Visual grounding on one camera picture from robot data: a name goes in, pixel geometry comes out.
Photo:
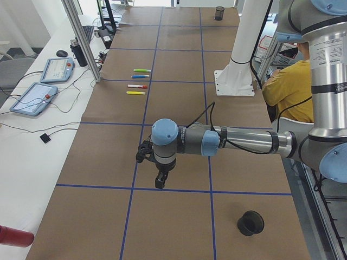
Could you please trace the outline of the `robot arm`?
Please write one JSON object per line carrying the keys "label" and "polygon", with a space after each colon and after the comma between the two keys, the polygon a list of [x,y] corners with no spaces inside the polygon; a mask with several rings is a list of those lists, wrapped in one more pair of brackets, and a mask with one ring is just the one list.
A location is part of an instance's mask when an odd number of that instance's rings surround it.
{"label": "robot arm", "polygon": [[336,182],[346,182],[346,1],[281,1],[278,30],[299,33],[310,47],[314,124],[276,133],[170,119],[152,126],[151,156],[162,189],[178,153],[213,156],[220,148],[293,158]]}

